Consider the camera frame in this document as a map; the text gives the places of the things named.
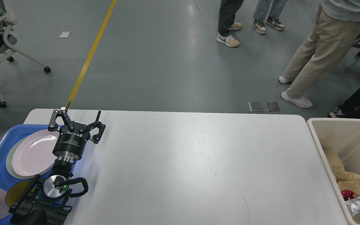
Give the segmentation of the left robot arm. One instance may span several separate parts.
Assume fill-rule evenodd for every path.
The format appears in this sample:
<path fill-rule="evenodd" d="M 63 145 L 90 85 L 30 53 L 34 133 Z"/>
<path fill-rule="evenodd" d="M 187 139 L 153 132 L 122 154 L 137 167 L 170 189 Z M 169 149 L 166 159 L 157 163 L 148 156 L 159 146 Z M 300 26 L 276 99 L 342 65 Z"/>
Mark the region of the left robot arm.
<path fill-rule="evenodd" d="M 59 132 L 52 150 L 56 156 L 52 172 L 47 178 L 35 177 L 26 186 L 9 209 L 12 225 L 63 225 L 73 209 L 66 205 L 70 198 L 78 198 L 89 190 L 85 178 L 73 178 L 73 167 L 82 159 L 87 141 L 98 144 L 105 130 L 99 120 L 91 124 L 72 121 L 68 115 L 71 101 L 66 107 L 54 110 L 48 125 L 50 132 Z"/>

